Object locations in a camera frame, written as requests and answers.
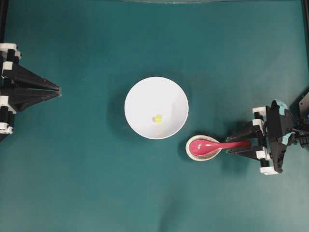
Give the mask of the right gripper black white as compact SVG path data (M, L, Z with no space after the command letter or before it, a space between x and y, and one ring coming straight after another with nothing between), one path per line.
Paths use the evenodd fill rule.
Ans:
M253 108L252 113L254 119L225 140L227 143L246 142L251 145L231 148L228 149L227 153L258 160L260 162L260 173L262 174L281 174L282 171L275 167L267 135L267 107Z

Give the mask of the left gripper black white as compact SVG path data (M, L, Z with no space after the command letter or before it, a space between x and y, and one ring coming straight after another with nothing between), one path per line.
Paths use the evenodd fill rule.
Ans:
M60 87L19 65L21 52L15 43L0 44L0 141L14 132L17 112L38 103L60 97ZM25 88L5 90L17 85Z

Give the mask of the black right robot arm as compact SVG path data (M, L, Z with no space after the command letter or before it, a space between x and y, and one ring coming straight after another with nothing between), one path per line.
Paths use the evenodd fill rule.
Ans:
M232 148L228 152L260 162L260 173L281 174L287 147L309 145L309 132L294 123L292 112L285 106L273 105L253 108L254 119L241 130L226 138L226 142L240 142L255 139L246 148Z

